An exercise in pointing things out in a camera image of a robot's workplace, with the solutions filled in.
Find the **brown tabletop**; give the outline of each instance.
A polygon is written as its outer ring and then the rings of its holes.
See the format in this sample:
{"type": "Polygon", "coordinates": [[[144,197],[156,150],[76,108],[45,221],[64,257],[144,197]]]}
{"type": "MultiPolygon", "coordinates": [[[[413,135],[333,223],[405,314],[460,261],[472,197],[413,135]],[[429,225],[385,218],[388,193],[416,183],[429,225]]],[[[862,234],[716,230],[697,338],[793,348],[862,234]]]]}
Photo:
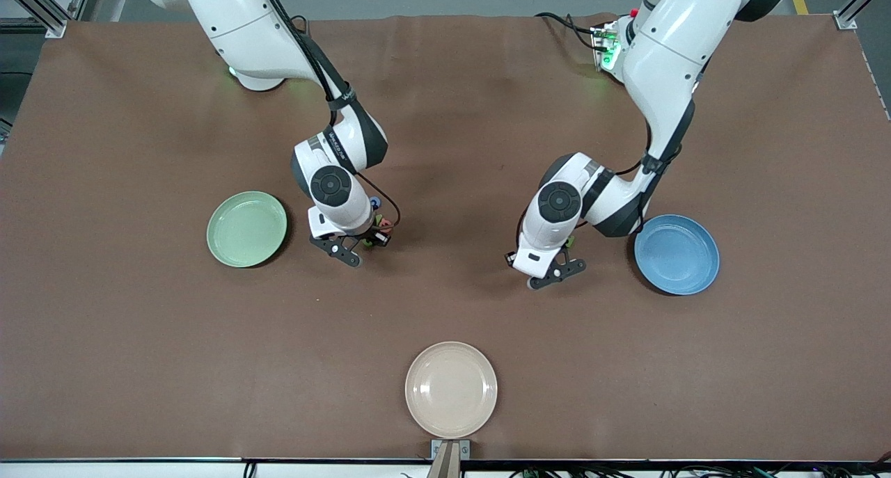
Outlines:
{"type": "MultiPolygon", "coordinates": [[[[591,24],[592,19],[583,21],[591,24]]],[[[47,41],[0,161],[0,455],[414,456],[414,357],[475,345],[498,374],[475,456],[874,459],[891,443],[891,125],[830,16],[736,24],[650,214],[696,218],[721,273],[656,293],[628,240],[538,293],[508,268],[556,157],[613,168],[642,116],[542,19],[319,22],[381,123],[368,176],[404,211],[360,269],[310,246],[290,174],[321,89],[240,88],[197,24],[71,24],[47,41]],[[292,217],[256,269],[210,255],[220,202],[292,217]]]]}

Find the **cable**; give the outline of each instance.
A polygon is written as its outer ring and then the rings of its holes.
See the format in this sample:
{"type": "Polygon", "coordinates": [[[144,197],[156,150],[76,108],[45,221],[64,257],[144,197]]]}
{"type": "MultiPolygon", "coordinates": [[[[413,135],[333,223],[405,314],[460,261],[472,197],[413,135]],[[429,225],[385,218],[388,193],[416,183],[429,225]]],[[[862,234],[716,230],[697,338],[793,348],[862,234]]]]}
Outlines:
{"type": "Polygon", "coordinates": [[[244,463],[244,471],[242,472],[242,478],[254,478],[257,474],[257,463],[252,461],[247,461],[244,463]]]}
{"type": "Polygon", "coordinates": [[[563,19],[559,15],[551,14],[550,12],[541,12],[541,14],[535,14],[535,17],[545,17],[548,19],[554,19],[555,21],[559,22],[560,24],[563,24],[567,28],[573,28],[574,30],[576,30],[578,32],[591,33],[590,29],[584,29],[584,28],[578,27],[575,24],[570,24],[570,22],[567,22],[566,19],[563,19]]]}
{"type": "MultiPolygon", "coordinates": [[[[273,9],[276,10],[276,14],[278,14],[278,16],[282,20],[286,19],[287,16],[289,16],[285,11],[284,6],[281,5],[280,0],[270,1],[273,5],[273,9]]],[[[300,30],[297,29],[297,26],[294,25],[294,22],[291,22],[290,20],[287,21],[287,30],[290,31],[290,34],[292,34],[294,40],[297,41],[297,45],[300,47],[300,50],[303,51],[303,56],[305,56],[306,60],[308,60],[309,62],[309,67],[313,69],[316,78],[319,79],[319,84],[322,85],[322,90],[324,90],[325,92],[325,100],[328,102],[334,100],[334,95],[331,93],[331,87],[328,85],[328,79],[325,78],[324,71],[322,71],[322,66],[319,65],[318,59],[313,56],[312,52],[309,50],[309,47],[306,46],[305,41],[303,41],[303,38],[300,36],[303,33],[300,32],[300,30]]],[[[331,111],[331,117],[328,124],[333,127],[334,122],[337,122],[337,111],[331,111]]]]}
{"type": "Polygon", "coordinates": [[[576,26],[576,23],[572,22],[572,15],[566,14],[566,20],[569,21],[572,32],[576,34],[576,38],[578,38],[578,40],[582,42],[582,45],[585,45],[586,47],[591,48],[591,50],[595,50],[597,52],[608,51],[607,47],[596,47],[595,45],[589,44],[587,41],[585,41],[585,38],[582,38],[582,33],[578,32],[579,28],[576,26]]]}
{"type": "Polygon", "coordinates": [[[309,34],[309,19],[303,17],[303,15],[300,14],[294,15],[292,18],[290,18],[290,21],[293,22],[294,19],[301,19],[301,21],[303,21],[303,34],[306,34],[306,36],[312,38],[313,35],[309,34]]]}
{"type": "Polygon", "coordinates": [[[622,170],[622,171],[620,171],[620,173],[615,173],[615,174],[616,175],[626,175],[626,174],[632,173],[633,171],[637,170],[637,167],[640,167],[640,160],[637,160],[636,164],[632,165],[632,167],[626,168],[626,170],[622,170]]]}
{"type": "MultiPolygon", "coordinates": [[[[580,33],[591,34],[591,28],[582,28],[582,27],[577,26],[576,23],[573,22],[572,15],[566,14],[566,19],[563,19],[559,15],[551,14],[550,12],[541,12],[541,14],[535,14],[535,17],[544,17],[544,18],[548,18],[548,19],[554,19],[555,21],[559,22],[560,24],[563,24],[564,26],[566,26],[567,28],[570,28],[573,32],[575,32],[576,38],[578,38],[578,40],[581,41],[582,44],[585,45],[586,47],[591,48],[591,50],[596,50],[598,52],[606,52],[607,51],[607,48],[595,47],[592,44],[585,41],[585,38],[582,38],[582,35],[580,33]]],[[[600,24],[595,24],[595,25],[592,25],[591,27],[598,28],[604,24],[607,24],[607,22],[601,22],[600,24]]]]}
{"type": "Polygon", "coordinates": [[[380,189],[377,185],[375,185],[375,183],[368,180],[368,177],[363,176],[362,173],[356,173],[356,176],[359,176],[362,180],[365,180],[365,182],[369,186],[371,186],[372,189],[374,189],[375,191],[378,192],[378,195],[383,196],[384,199],[387,200],[395,209],[395,221],[393,221],[393,224],[392,225],[383,225],[383,227],[378,225],[378,227],[377,227],[377,228],[379,228],[378,230],[381,230],[381,228],[383,228],[383,230],[392,230],[392,228],[397,227],[397,225],[399,225],[399,221],[402,220],[402,211],[401,211],[401,209],[399,209],[399,205],[396,205],[395,202],[393,201],[393,199],[391,197],[389,197],[389,195],[387,195],[387,193],[384,193],[382,189],[380,189]]]}
{"type": "Polygon", "coordinates": [[[519,232],[523,230],[523,218],[526,217],[526,212],[529,211],[529,207],[523,209],[523,213],[519,215],[519,220],[517,221],[517,248],[519,249],[519,232]]]}
{"type": "MultiPolygon", "coordinates": [[[[675,149],[674,154],[672,154],[671,157],[668,157],[668,160],[665,160],[665,167],[662,168],[663,173],[665,171],[665,168],[668,168],[668,165],[670,165],[671,162],[674,161],[675,158],[677,158],[677,155],[681,154],[681,149],[684,149],[684,145],[678,143],[677,149],[675,149]]],[[[633,231],[634,234],[638,234],[640,233],[640,231],[643,231],[643,208],[646,202],[649,202],[649,198],[647,198],[646,201],[641,198],[640,202],[637,202],[637,217],[640,219],[640,224],[637,224],[636,230],[633,231]]]]}
{"type": "Polygon", "coordinates": [[[608,478],[633,478],[631,475],[626,475],[624,472],[617,471],[616,469],[603,468],[602,466],[580,466],[582,471],[585,472],[593,472],[593,474],[598,476],[605,476],[608,478]]]}

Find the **black cable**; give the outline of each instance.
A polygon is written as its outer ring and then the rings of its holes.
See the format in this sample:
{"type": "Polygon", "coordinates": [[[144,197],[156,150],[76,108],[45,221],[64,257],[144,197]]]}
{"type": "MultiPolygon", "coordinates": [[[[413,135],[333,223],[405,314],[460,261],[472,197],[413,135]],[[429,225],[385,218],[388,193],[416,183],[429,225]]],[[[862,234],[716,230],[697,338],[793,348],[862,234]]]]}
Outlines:
{"type": "Polygon", "coordinates": [[[788,463],[786,463],[785,465],[783,465],[782,468],[777,469],[777,470],[774,471],[774,472],[770,472],[769,474],[770,474],[770,475],[773,475],[773,476],[779,475],[781,472],[786,471],[786,468],[788,468],[788,467],[791,466],[791,465],[792,465],[792,462],[788,462],[788,463]]]}
{"type": "MultiPolygon", "coordinates": [[[[684,145],[678,143],[677,149],[675,149],[674,154],[672,154],[671,157],[668,157],[668,160],[665,160],[665,167],[663,167],[662,170],[665,170],[665,168],[667,168],[668,165],[670,165],[671,162],[674,161],[675,158],[677,158],[677,155],[681,154],[681,149],[684,149],[684,145]]],[[[644,201],[643,198],[640,199],[640,202],[637,202],[637,217],[640,219],[640,224],[637,224],[637,230],[634,230],[634,234],[637,234],[637,233],[640,233],[640,231],[643,231],[643,208],[644,208],[645,203],[646,203],[646,201],[644,201]]]]}
{"type": "MultiPolygon", "coordinates": [[[[559,22],[560,24],[563,24],[564,26],[566,26],[567,28],[570,28],[573,32],[575,32],[576,38],[578,38],[578,40],[581,41],[582,44],[585,45],[586,47],[591,48],[591,50],[596,50],[598,52],[606,52],[607,51],[607,48],[595,47],[592,44],[585,41],[585,38],[582,38],[582,35],[580,33],[591,34],[591,28],[583,28],[583,27],[577,26],[576,23],[573,22],[572,15],[566,14],[566,19],[563,19],[559,15],[551,14],[550,12],[541,12],[541,14],[535,14],[535,17],[544,17],[544,18],[548,18],[548,19],[554,19],[555,21],[559,22]]],[[[595,25],[592,25],[591,27],[599,28],[604,24],[607,24],[607,22],[601,22],[600,24],[595,24],[595,25]]]]}
{"type": "Polygon", "coordinates": [[[308,36],[309,38],[312,38],[313,35],[309,34],[309,19],[303,17],[303,15],[300,15],[300,14],[294,15],[292,18],[290,18],[290,21],[293,22],[294,19],[301,19],[301,21],[303,21],[303,31],[302,31],[303,34],[306,34],[306,36],[308,36]]]}
{"type": "Polygon", "coordinates": [[[598,476],[608,476],[610,478],[633,478],[631,475],[626,475],[624,472],[617,471],[616,469],[603,468],[602,466],[581,466],[583,471],[593,472],[593,474],[598,476]]]}
{"type": "MultiPolygon", "coordinates": [[[[276,14],[279,16],[281,21],[285,21],[289,15],[284,9],[284,6],[281,5],[280,0],[270,0],[273,5],[273,9],[276,10],[276,14]]],[[[322,66],[319,65],[318,59],[313,56],[313,53],[309,50],[309,47],[306,46],[306,41],[303,41],[303,37],[301,36],[303,33],[297,29],[297,26],[294,25],[294,22],[291,22],[287,19],[287,30],[290,31],[294,40],[297,41],[297,45],[300,47],[300,50],[303,51],[303,55],[306,57],[306,60],[309,62],[309,67],[313,69],[316,78],[319,79],[319,84],[322,85],[322,90],[325,92],[325,100],[330,102],[334,100],[334,95],[331,93],[331,87],[328,85],[328,79],[325,78],[324,71],[322,71],[322,66]]],[[[329,119],[328,124],[334,126],[334,122],[337,122],[337,111],[331,111],[331,117],[329,119]]]]}
{"type": "Polygon", "coordinates": [[[632,173],[633,171],[637,170],[637,167],[640,167],[640,160],[637,160],[636,164],[634,164],[632,167],[626,168],[626,170],[622,170],[622,171],[620,171],[620,173],[615,173],[615,174],[616,175],[626,175],[626,174],[632,173]]]}
{"type": "Polygon", "coordinates": [[[365,180],[365,182],[369,186],[371,186],[372,189],[374,189],[375,191],[378,192],[378,195],[383,196],[384,199],[387,200],[395,209],[395,221],[393,221],[393,224],[392,225],[383,225],[383,227],[378,227],[379,230],[381,230],[381,228],[383,228],[383,230],[392,230],[392,228],[397,227],[397,225],[399,225],[399,221],[402,220],[402,211],[401,211],[401,209],[399,209],[399,205],[396,205],[395,202],[393,201],[393,199],[391,197],[389,197],[389,195],[387,195],[387,193],[384,193],[382,189],[380,189],[377,185],[375,185],[375,183],[368,180],[368,177],[363,176],[362,173],[356,173],[356,175],[359,177],[362,177],[362,180],[365,180]]]}
{"type": "Polygon", "coordinates": [[[523,230],[523,218],[526,217],[526,212],[529,211],[529,207],[523,209],[523,213],[519,215],[519,220],[517,221],[517,248],[519,249],[519,232],[523,230]]]}
{"type": "Polygon", "coordinates": [[[244,463],[244,471],[242,472],[242,478],[254,478],[254,475],[257,474],[257,463],[248,461],[244,463]]]}
{"type": "Polygon", "coordinates": [[[550,12],[541,12],[541,14],[535,14],[535,17],[546,17],[548,19],[554,19],[555,21],[559,22],[560,24],[563,24],[567,28],[573,28],[574,30],[576,30],[578,32],[585,32],[585,33],[589,33],[589,34],[591,33],[590,29],[584,29],[584,28],[581,28],[575,24],[570,24],[570,22],[567,22],[566,19],[563,19],[559,15],[551,14],[550,12]]]}
{"type": "Polygon", "coordinates": [[[569,21],[569,27],[572,28],[572,32],[576,34],[576,38],[578,38],[578,40],[582,42],[582,45],[585,45],[586,47],[591,48],[591,50],[595,50],[597,52],[608,51],[607,47],[596,47],[595,45],[592,45],[585,41],[585,38],[582,38],[582,33],[578,32],[579,28],[577,27],[576,23],[572,22],[572,15],[566,14],[566,20],[569,21]]]}
{"type": "Polygon", "coordinates": [[[727,468],[714,468],[709,465],[688,465],[685,468],[678,469],[677,471],[671,472],[671,478],[677,478],[677,475],[680,475],[682,471],[694,472],[694,471],[707,471],[704,475],[699,475],[700,478],[710,478],[710,477],[721,477],[721,478],[758,478],[760,475],[756,475],[754,470],[739,470],[739,471],[731,471],[727,468]]]}

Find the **blue plate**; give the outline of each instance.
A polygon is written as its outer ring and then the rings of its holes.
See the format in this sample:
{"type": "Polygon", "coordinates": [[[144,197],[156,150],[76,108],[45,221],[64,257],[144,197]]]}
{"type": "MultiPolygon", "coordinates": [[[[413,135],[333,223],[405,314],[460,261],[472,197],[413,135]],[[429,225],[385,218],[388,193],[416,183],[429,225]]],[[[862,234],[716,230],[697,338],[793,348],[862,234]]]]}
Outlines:
{"type": "Polygon", "coordinates": [[[681,215],[660,215],[647,221],[634,240],[634,259],[656,288],[675,295],[709,288],[721,266],[715,238],[692,218],[681,215]]]}

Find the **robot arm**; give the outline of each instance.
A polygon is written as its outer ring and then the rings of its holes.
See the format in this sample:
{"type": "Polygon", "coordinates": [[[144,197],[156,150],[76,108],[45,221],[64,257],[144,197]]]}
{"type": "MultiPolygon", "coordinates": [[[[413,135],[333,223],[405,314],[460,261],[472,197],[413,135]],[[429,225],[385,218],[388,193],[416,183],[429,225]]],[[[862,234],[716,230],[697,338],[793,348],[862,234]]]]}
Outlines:
{"type": "Polygon", "coordinates": [[[286,78],[300,78],[325,90],[331,121],[322,132],[294,146],[292,172],[315,203],[308,211],[310,241],[357,266],[361,259],[356,253],[351,249],[337,253],[346,247],[329,239],[356,237],[357,242],[382,246],[389,240],[376,225],[370,200],[354,177],[383,161],[388,144],[381,126],[315,41],[293,26],[278,0],[188,0],[188,4],[245,88],[264,91],[286,78]],[[338,113],[340,122],[335,124],[338,113]]]}
{"type": "Polygon", "coordinates": [[[623,82],[647,123],[648,143],[640,167],[628,181],[581,152],[561,157],[545,173],[522,220],[518,249],[508,254],[513,268],[531,276],[529,287],[563,281],[585,268],[581,260],[556,262],[576,227],[548,215],[554,185],[581,198],[575,219],[584,218],[606,237],[631,234],[693,119],[697,80],[733,19],[751,0],[643,0],[637,18],[622,17],[595,31],[597,62],[623,82]]]}

